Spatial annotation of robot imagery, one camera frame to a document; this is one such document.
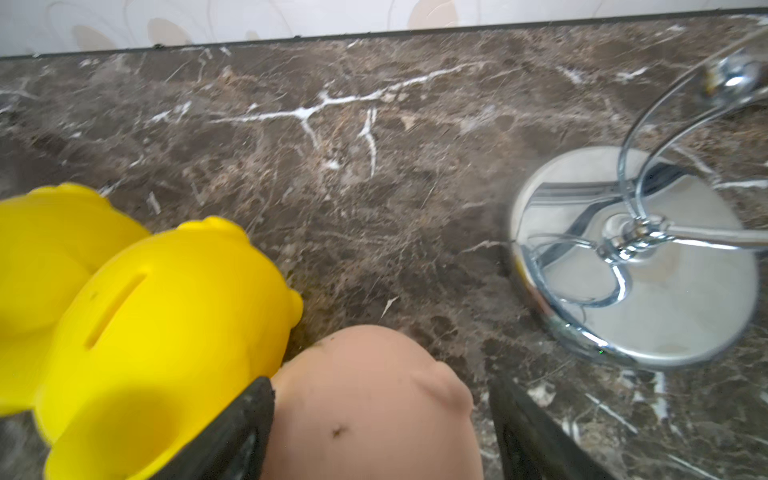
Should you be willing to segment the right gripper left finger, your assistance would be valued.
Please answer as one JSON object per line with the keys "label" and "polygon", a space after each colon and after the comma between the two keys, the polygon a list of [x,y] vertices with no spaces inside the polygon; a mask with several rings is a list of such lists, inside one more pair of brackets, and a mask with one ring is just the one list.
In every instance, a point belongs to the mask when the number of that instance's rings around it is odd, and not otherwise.
{"label": "right gripper left finger", "polygon": [[258,480],[274,411],[271,382],[267,377],[259,377],[153,478]]}

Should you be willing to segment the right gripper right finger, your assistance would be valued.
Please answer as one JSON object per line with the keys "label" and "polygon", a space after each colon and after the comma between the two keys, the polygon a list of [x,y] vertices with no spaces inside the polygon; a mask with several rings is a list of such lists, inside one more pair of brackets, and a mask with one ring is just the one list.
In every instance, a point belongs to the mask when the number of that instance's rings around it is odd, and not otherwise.
{"label": "right gripper right finger", "polygon": [[489,408],[506,479],[611,479],[508,375],[489,379]]}

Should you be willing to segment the yellow piggy bank front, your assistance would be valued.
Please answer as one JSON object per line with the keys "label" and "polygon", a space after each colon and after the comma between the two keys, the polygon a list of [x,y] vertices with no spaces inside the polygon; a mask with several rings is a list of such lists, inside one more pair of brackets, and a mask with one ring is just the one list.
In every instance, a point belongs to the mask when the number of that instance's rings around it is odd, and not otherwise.
{"label": "yellow piggy bank front", "polygon": [[146,479],[274,375],[303,301],[236,224],[189,221],[102,266],[59,322],[33,406],[48,479]]}

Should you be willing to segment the yellow piggy bank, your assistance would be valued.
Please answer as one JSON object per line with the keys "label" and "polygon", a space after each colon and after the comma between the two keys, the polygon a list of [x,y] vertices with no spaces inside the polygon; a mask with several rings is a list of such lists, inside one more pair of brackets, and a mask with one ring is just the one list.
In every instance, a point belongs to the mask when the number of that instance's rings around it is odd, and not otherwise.
{"label": "yellow piggy bank", "polygon": [[102,266],[59,322],[33,406],[48,479],[146,479],[274,375],[303,301],[236,224],[189,221]]}
{"label": "yellow piggy bank", "polygon": [[58,321],[110,258],[149,236],[74,183],[1,203],[1,413],[31,409]]}

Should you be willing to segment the pink piggy bank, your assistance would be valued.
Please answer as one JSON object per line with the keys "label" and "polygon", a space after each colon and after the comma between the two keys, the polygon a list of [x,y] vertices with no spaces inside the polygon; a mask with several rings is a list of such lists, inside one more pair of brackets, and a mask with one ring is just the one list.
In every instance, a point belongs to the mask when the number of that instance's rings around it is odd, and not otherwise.
{"label": "pink piggy bank", "polygon": [[408,336],[331,334],[272,379],[264,479],[480,479],[469,388]]}

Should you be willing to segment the yellow piggy bank back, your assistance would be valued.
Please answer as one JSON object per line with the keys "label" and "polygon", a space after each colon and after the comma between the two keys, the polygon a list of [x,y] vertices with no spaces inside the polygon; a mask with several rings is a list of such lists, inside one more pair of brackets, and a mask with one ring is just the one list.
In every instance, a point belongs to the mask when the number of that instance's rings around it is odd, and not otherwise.
{"label": "yellow piggy bank back", "polygon": [[58,321],[110,258],[149,236],[74,183],[1,203],[1,413],[31,409]]}

